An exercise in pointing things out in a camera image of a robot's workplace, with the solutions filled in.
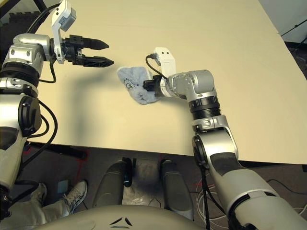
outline blue cloth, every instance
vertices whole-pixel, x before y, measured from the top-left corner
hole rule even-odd
[[[154,92],[148,92],[143,88],[143,82],[152,79],[151,73],[144,67],[122,67],[117,74],[130,96],[138,103],[148,104],[159,100],[154,96]]]

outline cable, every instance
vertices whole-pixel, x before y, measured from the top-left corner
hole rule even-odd
[[[146,64],[148,65],[149,68],[151,68],[153,71],[155,71],[157,74],[161,75],[164,79],[167,79],[166,76],[164,76],[161,72],[157,71],[154,67],[152,67],[149,62],[148,62],[148,59],[151,58],[151,59],[154,59],[154,55],[155,54],[150,54],[150,55],[147,55],[146,58],[145,58],[145,62]]]
[[[43,145],[36,153],[34,153],[31,157],[29,157],[22,165],[21,165],[21,169],[23,169],[25,166],[27,166],[35,157],[37,157],[40,153],[42,153],[42,151],[44,151],[49,145],[50,143],[53,141],[54,137],[57,134],[58,131],[58,121],[56,116],[54,115],[54,113],[51,111],[51,109],[49,109],[48,106],[46,106],[43,102],[41,102],[40,100],[38,100],[38,102],[50,113],[50,115],[52,116],[52,119],[54,121],[54,130],[53,133],[50,137],[50,139],[47,141],[47,143],[45,145]]]
[[[160,208],[161,208],[161,207],[162,207],[161,202],[160,202],[156,197],[154,197],[153,199],[151,199],[151,200],[149,201],[149,203],[148,203],[147,206],[149,206],[154,200],[158,201],[158,203],[159,203],[159,205],[160,205]]]
[[[304,41],[306,41],[306,40],[307,40],[307,37],[306,37],[303,41],[301,41],[301,42],[294,48],[294,50],[291,51],[291,54],[292,54],[294,51],[296,51],[296,50],[304,43]]]
[[[56,77],[56,73],[54,72],[54,68],[53,68],[53,64],[55,63],[55,61],[57,60],[57,56],[54,53],[50,59],[50,71],[53,77],[53,80],[39,80],[40,82],[45,82],[45,83],[56,83],[57,82],[57,77]]]
[[[210,230],[210,216],[209,216],[209,207],[208,207],[208,201],[207,201],[207,193],[206,191],[209,190],[205,170],[201,171],[201,178],[202,178],[202,192],[203,192],[203,200],[205,205],[205,211],[206,211],[206,229]]]
[[[212,196],[212,194],[211,194],[211,192],[210,192],[209,189],[207,190],[207,192],[208,192],[208,194],[209,194],[209,197],[210,197],[211,200],[213,201],[213,203],[219,208],[219,210],[220,210],[221,212],[223,212],[223,213],[225,214],[224,209],[216,202],[216,200],[215,200],[214,197]]]
[[[46,119],[43,115],[41,115],[41,118],[42,118],[42,120],[43,120],[43,121],[45,122],[45,124],[46,124],[46,129],[45,129],[45,131],[42,132],[42,133],[40,133],[40,134],[30,135],[30,136],[28,136],[27,139],[29,139],[29,138],[38,138],[38,137],[42,137],[43,135],[45,135],[45,134],[49,131],[49,128],[50,128],[49,122],[47,121],[47,119]]]
[[[300,26],[301,24],[303,24],[303,23],[305,23],[305,22],[307,22],[307,19],[304,20],[304,21],[302,21],[301,23],[295,25],[292,29],[288,30],[286,33],[283,33],[283,34],[281,35],[281,37],[284,36],[284,35],[286,35],[286,34],[289,33],[290,31],[294,30],[295,28],[297,28],[298,26]]]
[[[27,195],[31,194],[32,192],[34,192],[37,188],[38,188],[38,182],[36,181],[15,181],[15,184],[20,184],[20,185],[32,185],[32,188],[29,188],[27,190],[25,190],[23,193],[19,194],[13,201],[12,204],[15,204],[16,202],[18,202],[19,200],[25,198]]]
[[[295,194],[299,194],[299,195],[306,195],[306,196],[307,196],[306,193],[300,193],[300,192],[296,192],[296,191],[291,190],[291,189],[288,188],[286,185],[284,185],[282,182],[280,182],[280,181],[278,181],[278,180],[276,180],[276,179],[269,179],[269,180],[267,180],[267,183],[270,182],[270,181],[276,181],[276,182],[278,182],[279,184],[281,184],[283,187],[285,187],[285,188],[286,188],[288,191],[290,191],[291,193],[295,193]]]
[[[303,212],[306,210],[306,208],[307,208],[307,204],[304,206],[303,210],[299,213],[299,215],[302,215]]]
[[[87,206],[86,206],[85,202],[84,202],[84,201],[82,201],[82,203],[83,203],[84,207],[86,208],[86,210],[88,210],[88,208],[87,208]]]
[[[29,27],[29,29],[26,31],[26,33],[33,33],[33,29],[34,27],[37,25],[37,23],[45,16],[45,14],[49,13],[50,10],[58,7],[60,5],[60,3],[55,4],[53,6],[48,7],[47,9],[45,9],[43,12],[40,13],[40,15],[34,20],[34,22],[31,24],[31,26]]]

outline person's leg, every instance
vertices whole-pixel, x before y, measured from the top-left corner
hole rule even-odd
[[[38,188],[31,193],[31,200],[27,202],[17,202],[10,211],[12,215],[1,221],[1,230],[30,230],[38,225],[45,224],[42,213],[42,203],[47,195],[46,186],[39,183]]]
[[[75,208],[84,200],[87,193],[87,183],[81,181],[54,204],[42,207],[45,186],[40,183],[38,189],[31,194],[31,200],[14,204],[10,211],[12,216],[0,224],[1,230],[30,230],[61,217],[72,214]]]
[[[46,223],[72,214],[87,194],[87,183],[81,181],[64,197],[51,205],[42,208]]]

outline white shoe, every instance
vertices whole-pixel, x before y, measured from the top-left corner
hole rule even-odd
[[[87,182],[81,181],[77,183],[73,189],[63,196],[63,200],[67,206],[67,210],[72,214],[75,208],[82,203],[87,194]]]
[[[38,188],[33,191],[30,195],[31,200],[37,200],[41,205],[43,205],[47,196],[47,188],[44,183],[39,183]]]

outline beige table surface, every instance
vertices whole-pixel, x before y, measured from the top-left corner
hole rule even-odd
[[[54,144],[193,155],[186,101],[140,105],[116,74],[122,66],[146,66],[145,56],[164,46],[177,72],[212,72],[240,160],[307,164],[307,81],[257,0],[70,2],[77,20],[62,37],[103,40],[109,49],[83,53],[115,64],[56,63],[58,81],[39,84],[40,100],[59,121]],[[50,25],[51,16],[37,33],[52,37]],[[41,79],[51,79],[48,63]]]

